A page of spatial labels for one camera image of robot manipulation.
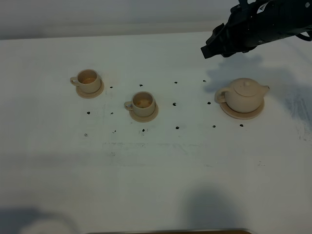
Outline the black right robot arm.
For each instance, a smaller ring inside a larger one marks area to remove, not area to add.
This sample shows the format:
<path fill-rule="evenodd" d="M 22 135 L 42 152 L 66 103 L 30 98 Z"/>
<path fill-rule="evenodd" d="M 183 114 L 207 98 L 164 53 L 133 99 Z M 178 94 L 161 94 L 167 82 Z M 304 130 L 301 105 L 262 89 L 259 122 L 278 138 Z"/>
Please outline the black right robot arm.
<path fill-rule="evenodd" d="M 292 36 L 312 40 L 310 0 L 241 0 L 231 8 L 227 23 L 213 30 L 201 51 L 205 59 L 216 55 L 228 58 Z"/>

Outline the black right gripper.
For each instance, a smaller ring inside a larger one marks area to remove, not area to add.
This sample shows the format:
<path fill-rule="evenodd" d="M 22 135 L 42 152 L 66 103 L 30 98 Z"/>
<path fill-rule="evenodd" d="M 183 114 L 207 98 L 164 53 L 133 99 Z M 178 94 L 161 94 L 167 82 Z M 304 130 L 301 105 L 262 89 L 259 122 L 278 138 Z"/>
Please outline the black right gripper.
<path fill-rule="evenodd" d="M 204 58 L 216 55 L 228 58 L 261 45 L 262 39 L 255 31 L 255 18 L 259 8 L 259 4 L 238 4 L 232 7 L 228 22 L 217 26 L 206 40 L 206 45 L 201 47 Z"/>

